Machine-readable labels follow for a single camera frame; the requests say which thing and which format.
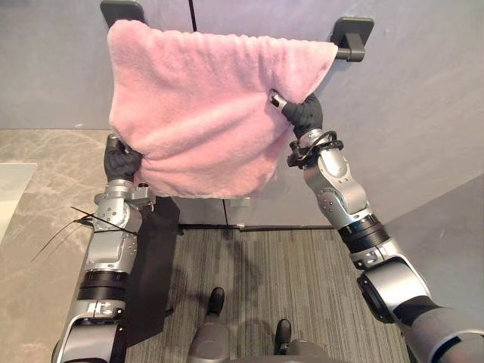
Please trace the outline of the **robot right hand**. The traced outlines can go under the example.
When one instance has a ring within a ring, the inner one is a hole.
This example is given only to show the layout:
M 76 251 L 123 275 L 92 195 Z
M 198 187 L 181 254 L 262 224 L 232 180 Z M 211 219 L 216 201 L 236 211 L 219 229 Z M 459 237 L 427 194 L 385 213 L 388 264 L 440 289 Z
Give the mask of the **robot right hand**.
M 323 111 L 314 93 L 311 93 L 302 103 L 295 103 L 287 101 L 279 92 L 271 89 L 269 102 L 293 126 L 294 135 L 298 140 L 308 132 L 322 129 Z

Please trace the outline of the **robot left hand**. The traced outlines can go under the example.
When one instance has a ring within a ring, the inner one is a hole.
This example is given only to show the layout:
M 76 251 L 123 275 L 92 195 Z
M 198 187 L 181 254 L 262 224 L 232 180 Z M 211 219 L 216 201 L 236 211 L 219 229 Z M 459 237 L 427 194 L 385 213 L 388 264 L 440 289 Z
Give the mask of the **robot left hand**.
M 124 145 L 115 134 L 107 136 L 104 172 L 108 182 L 118 179 L 133 182 L 141 161 L 142 154 Z

